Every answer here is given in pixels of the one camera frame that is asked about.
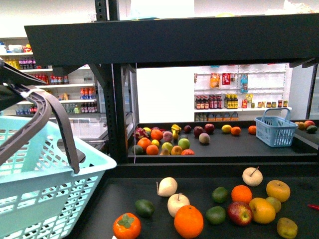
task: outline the fake fruit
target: fake fruit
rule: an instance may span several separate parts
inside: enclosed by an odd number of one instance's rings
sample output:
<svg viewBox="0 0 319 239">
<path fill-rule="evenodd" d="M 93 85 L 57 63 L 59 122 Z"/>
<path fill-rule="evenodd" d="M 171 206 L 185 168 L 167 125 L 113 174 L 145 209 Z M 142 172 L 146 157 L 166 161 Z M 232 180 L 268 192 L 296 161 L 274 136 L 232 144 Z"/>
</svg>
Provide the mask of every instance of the fake fruit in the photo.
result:
<svg viewBox="0 0 319 239">
<path fill-rule="evenodd" d="M 212 207 L 205 214 L 206 219 L 212 225 L 218 225 L 226 220 L 226 210 L 221 206 Z"/>
<path fill-rule="evenodd" d="M 113 232 L 117 239 L 136 239 L 141 230 L 141 221 L 132 213 L 119 216 L 113 223 Z"/>
<path fill-rule="evenodd" d="M 228 125 L 228 124 L 226 124 L 226 125 L 224 125 L 224 126 L 221 128 L 221 131 L 222 131 L 223 133 L 230 133 L 230 131 L 231 131 L 231 126 Z"/>
<path fill-rule="evenodd" d="M 174 146 L 171 150 L 171 155 L 181 155 L 181 153 L 183 152 L 183 149 L 180 146 Z"/>
<path fill-rule="evenodd" d="M 250 201 L 249 206 L 253 211 L 253 220 L 260 224 L 271 223 L 276 217 L 276 211 L 264 198 L 254 198 Z"/>
<path fill-rule="evenodd" d="M 146 148 L 146 154 L 147 155 L 158 155 L 159 148 L 156 145 L 151 144 Z"/>
<path fill-rule="evenodd" d="M 148 138 L 141 138 L 138 141 L 138 145 L 141 146 L 143 148 L 143 151 L 146 152 L 146 149 L 148 148 L 148 146 L 150 146 L 152 144 L 152 142 L 148 139 Z"/>
<path fill-rule="evenodd" d="M 207 133 L 201 133 L 199 136 L 199 142 L 202 144 L 209 144 L 210 142 L 210 137 Z"/>
<path fill-rule="evenodd" d="M 205 132 L 206 132 L 207 134 L 211 134 L 211 133 L 214 132 L 215 126 L 214 126 L 212 123 L 207 123 L 207 124 L 205 125 L 204 129 L 205 129 Z"/>
<path fill-rule="evenodd" d="M 170 196 L 167 202 L 167 208 L 169 214 L 174 218 L 177 211 L 185 205 L 189 205 L 189 199 L 187 196 L 183 195 L 182 193 L 173 194 Z"/>
<path fill-rule="evenodd" d="M 244 202 L 249 205 L 249 202 L 253 198 L 253 193 L 245 185 L 237 185 L 231 191 L 231 199 L 233 202 Z"/>
<path fill-rule="evenodd" d="M 159 129 L 153 129 L 151 131 L 151 138 L 156 139 L 157 141 L 161 141 L 161 139 L 163 138 L 162 131 L 160 131 Z"/>
<path fill-rule="evenodd" d="M 190 142 L 187 138 L 181 138 L 179 141 L 178 141 L 178 146 L 180 146 L 183 150 L 185 149 L 189 149 L 190 147 Z"/>
<path fill-rule="evenodd" d="M 231 132 L 232 135 L 240 135 L 241 128 L 237 127 L 237 126 L 236 127 L 232 127 L 230 132 Z"/>
<path fill-rule="evenodd" d="M 227 214 L 230 220 L 239 226 L 246 226 L 253 219 L 251 208 L 243 202 L 233 202 L 228 206 Z"/>
<path fill-rule="evenodd" d="M 155 211 L 153 203 L 146 199 L 137 200 L 135 202 L 135 209 L 142 218 L 150 218 Z"/>
<path fill-rule="evenodd" d="M 185 133 L 190 133 L 191 132 L 191 126 L 190 125 L 184 126 L 184 131 L 185 131 Z"/>
<path fill-rule="evenodd" d="M 192 239 L 201 234 L 204 228 L 204 218 L 194 206 L 181 207 L 174 218 L 176 231 L 185 239 Z"/>
<path fill-rule="evenodd" d="M 307 133 L 315 133 L 318 130 L 317 126 L 315 125 L 309 125 L 306 129 Z"/>
<path fill-rule="evenodd" d="M 224 187 L 215 188 L 211 194 L 212 199 L 216 203 L 223 203 L 227 200 L 228 190 Z"/>
<path fill-rule="evenodd" d="M 282 238 L 294 239 L 298 233 L 298 226 L 293 220 L 280 218 L 277 222 L 277 232 Z"/>
<path fill-rule="evenodd" d="M 252 126 L 249 126 L 248 127 L 248 132 L 252 135 L 255 135 L 256 134 L 256 129 L 257 127 L 255 125 L 252 125 Z"/>
<path fill-rule="evenodd" d="M 306 129 L 306 125 L 304 122 L 295 122 L 298 125 L 298 129 L 300 130 L 305 130 Z"/>
<path fill-rule="evenodd" d="M 268 197 L 277 198 L 281 203 L 290 197 L 290 187 L 280 180 L 272 180 L 266 186 Z"/>
<path fill-rule="evenodd" d="M 134 145 L 132 147 L 132 153 L 135 153 L 135 155 L 142 155 L 144 153 L 144 150 L 141 146 L 139 145 Z"/>
<path fill-rule="evenodd" d="M 177 182 L 172 177 L 166 177 L 160 183 L 156 182 L 158 186 L 158 195 L 162 197 L 170 197 L 177 190 Z"/>
<path fill-rule="evenodd" d="M 274 197 L 268 197 L 266 198 L 266 201 L 269 202 L 271 205 L 273 205 L 276 213 L 278 213 L 281 209 L 281 202 L 277 199 L 277 198 L 274 198 Z"/>
<path fill-rule="evenodd" d="M 168 152 L 170 154 L 171 150 L 173 149 L 173 145 L 169 142 L 163 143 L 163 145 L 161 146 L 162 151 L 165 148 L 168 150 Z"/>
<path fill-rule="evenodd" d="M 194 136 L 195 136 L 195 138 L 198 138 L 201 133 L 204 133 L 203 127 L 196 126 L 196 127 L 194 128 Z"/>
<path fill-rule="evenodd" d="M 308 128 L 310 125 L 316 125 L 315 122 L 311 121 L 311 120 L 306 120 L 305 121 L 305 127 Z"/>
<path fill-rule="evenodd" d="M 171 142 L 173 140 L 173 134 L 169 131 L 163 133 L 163 139 L 165 142 Z"/>
<path fill-rule="evenodd" d="M 263 174 L 258 168 L 250 167 L 244 170 L 242 177 L 248 186 L 256 187 L 263 181 Z"/>
<path fill-rule="evenodd" d="M 182 155 L 195 155 L 195 152 L 191 149 L 185 149 L 185 150 L 183 150 L 183 152 L 181 154 Z"/>
<path fill-rule="evenodd" d="M 156 139 L 153 139 L 153 140 L 151 141 L 151 144 L 152 144 L 152 145 L 156 145 L 157 147 L 160 146 L 160 142 L 159 142 L 158 140 L 156 140 Z"/>
</svg>

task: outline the lemon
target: lemon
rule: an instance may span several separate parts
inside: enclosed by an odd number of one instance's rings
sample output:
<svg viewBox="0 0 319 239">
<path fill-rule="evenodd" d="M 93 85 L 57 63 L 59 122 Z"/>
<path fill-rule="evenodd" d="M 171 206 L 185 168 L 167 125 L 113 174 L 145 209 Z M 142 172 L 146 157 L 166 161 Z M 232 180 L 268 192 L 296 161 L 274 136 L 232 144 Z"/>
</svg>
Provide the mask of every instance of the lemon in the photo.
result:
<svg viewBox="0 0 319 239">
<path fill-rule="evenodd" d="M 226 124 L 221 128 L 221 131 L 223 131 L 223 133 L 230 133 L 231 126 L 229 124 Z"/>
<path fill-rule="evenodd" d="M 160 146 L 160 142 L 158 140 L 156 140 L 156 139 L 153 139 L 151 144 L 156 145 L 157 147 Z"/>
<path fill-rule="evenodd" d="M 207 210 L 205 217 L 212 225 L 218 225 L 226 220 L 226 210 L 221 206 L 212 207 Z"/>
</svg>

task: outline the lime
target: lime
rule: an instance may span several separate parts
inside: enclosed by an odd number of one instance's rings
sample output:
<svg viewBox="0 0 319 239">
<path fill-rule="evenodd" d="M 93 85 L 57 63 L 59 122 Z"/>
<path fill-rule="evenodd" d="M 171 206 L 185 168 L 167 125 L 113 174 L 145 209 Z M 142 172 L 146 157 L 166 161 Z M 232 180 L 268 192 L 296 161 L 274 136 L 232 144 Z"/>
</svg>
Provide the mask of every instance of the lime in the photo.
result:
<svg viewBox="0 0 319 239">
<path fill-rule="evenodd" d="M 143 148 L 141 146 L 139 146 L 139 145 L 134 145 L 132 147 L 132 153 L 134 153 L 134 151 L 135 151 L 136 155 L 142 155 L 143 154 Z"/>
<path fill-rule="evenodd" d="M 221 206 L 212 207 L 207 210 L 205 217 L 209 223 L 218 225 L 226 220 L 226 210 Z"/>
<path fill-rule="evenodd" d="M 228 191 L 224 187 L 218 187 L 216 188 L 213 193 L 211 194 L 211 197 L 213 198 L 214 202 L 216 203 L 223 203 L 226 201 L 228 196 Z"/>
<path fill-rule="evenodd" d="M 142 218 L 150 218 L 155 211 L 153 203 L 146 199 L 137 200 L 135 202 L 135 208 Z"/>
</svg>

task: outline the shopping basket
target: shopping basket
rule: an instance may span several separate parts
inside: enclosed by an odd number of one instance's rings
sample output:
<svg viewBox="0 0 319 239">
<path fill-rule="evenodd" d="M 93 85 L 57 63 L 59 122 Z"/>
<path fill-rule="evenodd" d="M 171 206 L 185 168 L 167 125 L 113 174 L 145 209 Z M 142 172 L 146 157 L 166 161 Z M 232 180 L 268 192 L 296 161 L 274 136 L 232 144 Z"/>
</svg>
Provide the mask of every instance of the shopping basket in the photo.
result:
<svg viewBox="0 0 319 239">
<path fill-rule="evenodd" d="M 266 112 L 287 110 L 285 118 L 266 116 Z M 256 117 L 256 137 L 270 147 L 291 146 L 298 125 L 290 121 L 288 108 L 267 109 L 262 117 Z"/>
<path fill-rule="evenodd" d="M 44 96 L 39 104 L 47 103 L 45 97 L 54 98 L 45 92 L 32 94 Z M 36 127 L 41 122 L 28 125 L 34 117 L 0 116 L 0 154 L 5 151 L 5 156 L 16 147 L 15 141 L 21 142 L 24 132 L 32 127 L 39 129 L 33 135 L 29 133 L 32 137 L 25 137 L 22 147 L 5 162 L 0 158 L 0 239 L 64 238 L 74 228 L 104 172 L 116 167 L 113 159 L 73 138 L 65 110 L 57 112 L 62 105 L 54 105 L 54 99 L 50 104 L 57 118 L 65 116 L 58 122 L 68 125 L 66 132 L 52 122 L 43 127 Z M 48 111 L 51 107 L 41 109 Z M 70 136 L 74 148 L 65 142 Z M 65 153 L 57 145 L 61 138 Z M 80 163 L 75 148 L 85 155 Z"/>
</svg>

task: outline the bottle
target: bottle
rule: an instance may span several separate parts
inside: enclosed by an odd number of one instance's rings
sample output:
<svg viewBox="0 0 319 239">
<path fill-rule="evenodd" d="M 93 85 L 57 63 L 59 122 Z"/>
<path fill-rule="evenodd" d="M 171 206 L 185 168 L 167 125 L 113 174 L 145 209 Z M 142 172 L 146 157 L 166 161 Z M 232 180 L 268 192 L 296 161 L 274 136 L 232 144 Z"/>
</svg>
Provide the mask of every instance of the bottle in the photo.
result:
<svg viewBox="0 0 319 239">
<path fill-rule="evenodd" d="M 79 109 L 78 105 L 75 105 L 74 113 L 75 114 L 79 114 L 80 113 L 80 109 Z"/>
</svg>

